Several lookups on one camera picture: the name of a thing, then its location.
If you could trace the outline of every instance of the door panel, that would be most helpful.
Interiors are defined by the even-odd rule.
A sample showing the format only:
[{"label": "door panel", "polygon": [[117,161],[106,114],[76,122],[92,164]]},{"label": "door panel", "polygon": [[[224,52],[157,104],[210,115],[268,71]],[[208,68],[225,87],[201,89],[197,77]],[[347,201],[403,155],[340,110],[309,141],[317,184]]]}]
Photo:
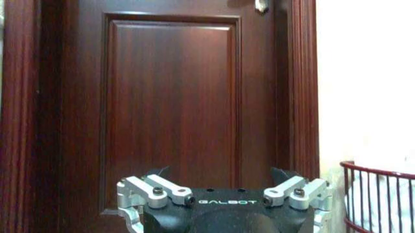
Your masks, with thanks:
[{"label": "door panel", "polygon": [[154,167],[190,187],[237,183],[236,25],[153,20],[109,20],[106,208],[118,178]]},{"label": "door panel", "polygon": [[68,0],[64,11],[62,230],[124,230],[116,181],[156,167],[192,187],[269,186],[273,7]]}]

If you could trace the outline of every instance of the black screw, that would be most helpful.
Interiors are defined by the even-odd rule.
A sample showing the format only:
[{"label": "black screw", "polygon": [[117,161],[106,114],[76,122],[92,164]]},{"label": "black screw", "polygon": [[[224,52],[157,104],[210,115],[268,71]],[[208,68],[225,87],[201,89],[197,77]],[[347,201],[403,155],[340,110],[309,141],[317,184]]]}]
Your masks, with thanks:
[{"label": "black screw", "polygon": [[153,194],[157,195],[157,196],[161,195],[162,194],[162,188],[161,187],[154,187],[153,188]]},{"label": "black screw", "polygon": [[190,207],[194,204],[194,197],[193,196],[186,196],[186,198],[184,199],[184,205],[186,207]]},{"label": "black screw", "polygon": [[269,197],[264,197],[264,199],[261,200],[261,203],[264,204],[265,207],[270,207],[272,199]]},{"label": "black screw", "polygon": [[296,188],[293,190],[293,195],[296,195],[297,197],[302,198],[305,193],[304,193],[304,190],[301,188]]}]

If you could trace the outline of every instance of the silver metal bracket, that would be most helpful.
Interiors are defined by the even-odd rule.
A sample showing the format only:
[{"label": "silver metal bracket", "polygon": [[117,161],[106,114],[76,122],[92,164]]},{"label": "silver metal bracket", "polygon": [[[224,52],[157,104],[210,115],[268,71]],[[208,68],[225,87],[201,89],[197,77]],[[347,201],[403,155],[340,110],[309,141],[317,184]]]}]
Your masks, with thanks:
[{"label": "silver metal bracket", "polygon": [[264,205],[266,207],[281,206],[284,199],[289,196],[296,188],[301,188],[305,185],[305,179],[300,176],[294,176],[282,182],[273,188],[264,190]]},{"label": "silver metal bracket", "polygon": [[192,190],[188,187],[177,186],[157,175],[146,176],[144,181],[152,186],[160,186],[176,205],[190,206],[194,203]]},{"label": "silver metal bracket", "polygon": [[125,219],[128,232],[144,233],[144,226],[140,223],[138,211],[133,208],[118,208],[117,215]]},{"label": "silver metal bracket", "polygon": [[325,190],[325,180],[315,179],[309,182],[298,192],[293,192],[289,195],[289,205],[297,210],[307,210],[309,202],[321,195]]}]

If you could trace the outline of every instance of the door molding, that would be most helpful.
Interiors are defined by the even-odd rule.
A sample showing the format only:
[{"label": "door molding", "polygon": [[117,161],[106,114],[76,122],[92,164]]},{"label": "door molding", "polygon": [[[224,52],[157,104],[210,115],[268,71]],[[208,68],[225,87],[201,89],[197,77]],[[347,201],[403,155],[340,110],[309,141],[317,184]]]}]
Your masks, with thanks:
[{"label": "door molding", "polygon": [[38,5],[5,1],[0,122],[0,231],[29,232],[33,196]]},{"label": "door molding", "polygon": [[[36,146],[37,138],[40,138],[40,136],[36,138],[36,135],[42,135],[44,132],[38,130],[36,120],[37,116],[45,114],[42,111],[45,106],[40,100],[45,100],[45,97],[60,97],[60,90],[45,93],[45,97],[37,94],[38,61],[42,53],[38,35],[40,24],[45,22],[40,16],[40,4],[44,2],[53,1],[5,1],[0,123],[0,231],[10,233],[34,232],[33,220],[40,214],[36,212],[34,202],[38,198],[36,195],[40,193],[36,194],[33,190],[38,190],[37,185],[44,187],[48,181],[56,181],[56,177],[45,176],[49,173],[41,172],[42,167],[36,168],[38,161],[50,158],[45,152],[38,152]],[[276,164],[281,168],[296,170],[305,177],[315,178],[319,176],[315,0],[277,2],[276,20],[280,20],[286,27],[276,29],[276,48],[284,51],[284,56],[278,57],[276,62],[276,98],[285,100],[284,103],[277,102],[276,108],[276,145],[277,152],[286,154],[288,158],[276,160]],[[48,19],[49,27],[60,24],[60,22],[50,22],[56,19],[53,17],[45,17],[45,19]],[[49,36],[57,37],[50,39],[50,43],[60,42],[58,33]],[[57,58],[60,47],[54,45]],[[58,160],[56,161],[54,166],[48,166],[48,169],[58,167]],[[49,201],[58,203],[58,187],[53,185],[50,189],[44,189],[45,191],[50,192],[44,194],[50,198]],[[46,221],[53,226],[49,230],[57,229],[57,215],[48,217]]]}]

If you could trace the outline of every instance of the reddish-brown wood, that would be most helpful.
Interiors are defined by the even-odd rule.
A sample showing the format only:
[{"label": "reddish-brown wood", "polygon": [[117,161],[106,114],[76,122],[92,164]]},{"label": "reddish-brown wood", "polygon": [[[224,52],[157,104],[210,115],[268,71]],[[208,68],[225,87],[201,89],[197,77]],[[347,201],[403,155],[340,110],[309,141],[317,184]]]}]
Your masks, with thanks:
[{"label": "reddish-brown wood", "polygon": [[0,126],[0,231],[29,232],[37,86],[36,1],[5,1]]},{"label": "reddish-brown wood", "polygon": [[292,0],[288,9],[290,168],[316,178],[320,165],[315,0]]},{"label": "reddish-brown wood", "polygon": [[[8,53],[6,51],[9,50],[9,55],[5,56],[4,66],[8,64],[9,70],[6,71],[6,69],[4,69],[2,72],[2,101],[12,101],[13,105],[8,105],[2,102],[0,229],[4,229],[5,232],[22,232],[22,229],[28,231],[30,229],[30,219],[36,219],[33,218],[36,212],[30,214],[32,212],[24,212],[22,208],[28,209],[36,206],[34,210],[38,209],[41,213],[49,216],[45,217],[44,220],[34,222],[34,227],[37,228],[32,228],[33,232],[44,232],[45,228],[42,227],[46,226],[50,227],[48,232],[53,232],[54,227],[60,227],[60,231],[82,232],[89,230],[89,232],[118,232],[120,229],[124,229],[121,219],[116,216],[110,217],[106,215],[106,213],[112,213],[110,211],[101,212],[101,216],[96,214],[106,207],[110,207],[110,201],[108,202],[109,206],[106,206],[105,201],[101,201],[100,205],[97,204],[97,199],[102,199],[102,197],[106,198],[105,196],[109,194],[102,195],[105,187],[100,184],[105,183],[105,179],[102,179],[101,175],[94,175],[104,174],[102,166],[92,166],[101,159],[94,155],[102,154],[100,152],[106,149],[106,146],[104,140],[105,134],[102,133],[105,131],[90,131],[89,124],[94,129],[97,127],[104,129],[105,127],[102,126],[106,126],[105,121],[98,121],[98,119],[102,116],[102,109],[105,110],[105,105],[100,103],[105,98],[102,90],[108,89],[98,88],[98,93],[85,92],[85,90],[93,86],[102,87],[101,81],[104,81],[104,73],[93,74],[92,72],[96,67],[100,67],[104,63],[101,51],[105,38],[102,35],[96,35],[97,32],[102,32],[104,28],[104,17],[101,13],[108,9],[112,9],[112,11],[125,10],[122,8],[124,3],[122,1],[117,1],[116,4],[112,4],[109,1],[65,1],[65,5],[58,7],[56,4],[60,3],[57,2],[52,3],[52,1],[48,0],[42,0],[41,2],[41,34],[44,41],[41,42],[42,52],[40,53],[42,64],[40,67],[38,109],[42,109],[42,112],[37,112],[38,130],[36,133],[37,138],[42,136],[46,137],[40,140],[37,139],[37,154],[33,153],[33,148],[30,146],[30,135],[33,135],[36,120],[28,116],[28,112],[36,110],[34,101],[28,101],[34,100],[36,72],[33,71],[36,70],[36,62],[28,59],[28,53],[33,58],[37,57],[37,44],[33,35],[36,35],[34,28],[37,20],[40,19],[36,14],[38,8],[33,3],[24,0],[8,1],[6,3],[6,14],[9,14],[6,18],[13,22],[13,25],[17,25],[12,28],[17,28],[18,30],[8,29],[10,24],[6,21],[5,37],[10,38],[10,40],[6,42],[8,39],[5,39],[5,53]],[[236,162],[238,161],[240,163],[240,169],[238,172],[237,169],[234,169],[234,177],[232,177],[229,181],[233,180],[236,183],[246,184],[246,186],[264,185],[262,183],[257,183],[257,179],[252,179],[250,175],[256,175],[258,180],[264,181],[264,183],[269,182],[262,180],[262,178],[269,177],[268,167],[273,164],[277,164],[281,168],[296,169],[305,176],[317,176],[319,173],[313,2],[313,0],[277,1],[274,7],[270,8],[274,9],[274,12],[269,11],[270,14],[265,14],[268,28],[270,28],[269,32],[273,31],[273,36],[270,36],[270,34],[265,35],[268,36],[268,40],[261,41],[266,46],[256,47],[252,50],[240,50],[241,63],[245,64],[250,61],[253,61],[253,63],[245,70],[242,67],[240,68],[241,84],[238,85],[238,95],[236,93],[237,86],[234,87],[233,101],[234,103],[240,103],[240,110],[246,108],[248,111],[234,110],[236,126],[233,153]],[[134,4],[134,6],[128,8],[128,11],[150,12],[156,17],[160,17],[158,14],[176,15],[174,7],[177,6],[170,1],[156,2],[146,8],[138,6],[138,3]],[[180,10],[178,15],[190,15],[193,18],[197,17],[204,20],[202,23],[205,24],[209,23],[209,21],[205,21],[206,19],[212,20],[210,17],[205,18],[205,16],[212,16],[212,12],[213,16],[220,15],[221,17],[222,15],[229,15],[232,18],[238,16],[238,11],[242,13],[250,12],[252,8],[252,3],[246,1],[238,2],[229,0],[225,2],[214,0],[205,7],[197,3],[190,4],[185,9]],[[61,14],[60,9],[64,10],[61,21],[58,16]],[[100,17],[100,19],[96,21],[77,21],[77,17],[88,14],[90,14],[92,17]],[[165,22],[174,17],[176,16],[166,17],[161,21]],[[246,30],[246,27],[250,27],[253,24],[254,20],[252,21],[252,18],[254,17],[238,18],[241,32],[246,34],[248,37],[244,41],[257,40],[254,37],[268,30],[261,27],[254,28],[253,31]],[[193,20],[184,20],[182,23],[194,23],[192,21]],[[62,31],[60,26],[61,22],[65,26]],[[213,20],[210,23],[217,25],[217,23],[222,23],[222,21],[217,22]],[[226,21],[225,25],[229,26],[229,24],[233,25],[233,23]],[[85,42],[78,39],[78,35],[93,36],[97,39]],[[66,74],[62,79],[62,89],[58,88],[60,76],[58,66],[56,65],[60,63],[60,37],[64,38],[65,52],[61,67],[64,74]],[[90,53],[77,52],[77,50],[90,50]],[[265,77],[270,77],[268,76],[269,74],[264,75],[264,70],[254,66],[256,59],[252,56],[254,53],[262,54],[264,57],[270,57],[268,63],[262,67],[272,67],[273,70],[268,70],[268,72],[273,74],[276,72],[276,80],[266,80]],[[78,66],[88,66],[89,71],[70,70],[70,67]],[[248,90],[254,89],[256,92],[242,89],[244,84],[249,87]],[[65,89],[70,85],[76,86],[76,88],[70,90]],[[62,103],[62,106],[70,106],[70,108],[64,110],[62,114],[62,121],[69,122],[66,126],[64,125],[62,129],[66,130],[64,133],[56,132],[56,124],[60,122],[58,117],[56,115],[49,118],[42,116],[57,114],[58,110],[56,109],[56,105],[60,92],[62,92],[62,96],[66,96],[66,98],[64,98],[66,102]],[[276,96],[276,100],[268,102],[268,105],[261,105],[260,103],[262,100],[268,98],[268,95],[261,95],[261,93]],[[98,99],[100,102],[93,101],[89,104],[84,104],[94,99]],[[90,120],[81,119],[82,116],[92,115],[98,117]],[[244,137],[242,135],[254,135],[254,137]],[[62,144],[58,144],[58,136],[61,136]],[[62,150],[70,150],[73,152],[85,151],[88,148],[92,150],[88,149],[86,154],[74,153],[74,159],[78,163],[74,163],[73,166],[66,167],[65,162],[68,161],[62,160],[62,170],[58,172],[58,156],[53,157],[52,154],[57,153],[65,143],[68,144],[62,147]],[[274,155],[269,156],[269,160],[261,160],[250,156],[252,154],[264,155],[268,153]],[[26,156],[28,154],[36,155],[38,159],[33,160],[33,157]],[[18,167],[9,166],[10,162],[18,164]],[[252,169],[246,176],[241,176],[245,168]],[[66,172],[73,176],[69,180],[65,180],[64,176],[61,177],[60,186],[64,189],[62,198],[57,200],[56,203],[61,203],[62,205],[57,206],[56,203],[52,203],[53,198],[58,194],[57,187],[46,183],[52,183],[56,180],[56,174],[65,174]],[[89,188],[89,195],[86,195],[84,199],[80,199],[80,189],[76,189],[76,187],[70,189],[69,186],[73,184],[76,185],[76,181],[84,181],[85,177],[86,182],[78,187],[81,187],[81,190]],[[29,180],[33,181],[32,184],[36,186],[34,192],[17,192],[17,187],[28,185],[25,181]],[[42,200],[37,200],[36,203],[33,203],[36,195],[52,199],[48,205],[45,205]],[[64,211],[58,218],[58,215],[52,215],[52,213],[56,212],[56,209],[61,208]],[[72,215],[68,215],[69,208],[72,209]],[[73,222],[70,216],[76,218],[80,217],[80,214],[84,214],[81,217],[89,214],[92,217],[86,218],[84,221],[77,220]],[[60,219],[61,226],[57,226],[57,219]]]},{"label": "reddish-brown wood", "polygon": [[121,177],[165,166],[185,186],[238,186],[238,18],[128,16],[108,19],[106,196]]},{"label": "reddish-brown wood", "polygon": [[66,1],[61,224],[69,231],[108,221],[116,181],[152,167],[170,165],[170,179],[188,186],[272,184],[274,15],[252,6]]},{"label": "reddish-brown wood", "polygon": [[34,165],[34,232],[58,230],[60,54],[62,2],[41,1],[37,138]]}]

